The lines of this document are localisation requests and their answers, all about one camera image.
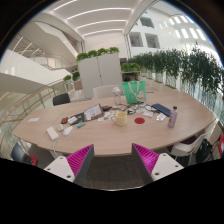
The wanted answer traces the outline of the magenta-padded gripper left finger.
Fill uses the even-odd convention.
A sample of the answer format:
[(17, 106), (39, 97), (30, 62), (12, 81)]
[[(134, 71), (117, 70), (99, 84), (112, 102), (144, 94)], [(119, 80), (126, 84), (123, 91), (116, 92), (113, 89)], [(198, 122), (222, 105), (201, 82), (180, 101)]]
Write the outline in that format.
[(45, 171), (82, 186), (93, 157), (94, 145), (91, 144), (67, 157), (57, 157)]

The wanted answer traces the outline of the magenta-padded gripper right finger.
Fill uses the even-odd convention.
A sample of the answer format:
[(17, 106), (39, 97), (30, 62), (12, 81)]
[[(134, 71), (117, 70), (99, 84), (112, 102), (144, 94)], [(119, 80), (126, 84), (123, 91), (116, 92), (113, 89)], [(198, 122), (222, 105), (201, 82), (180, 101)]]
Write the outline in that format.
[(167, 153), (158, 154), (135, 143), (132, 144), (132, 155), (145, 185), (183, 169)]

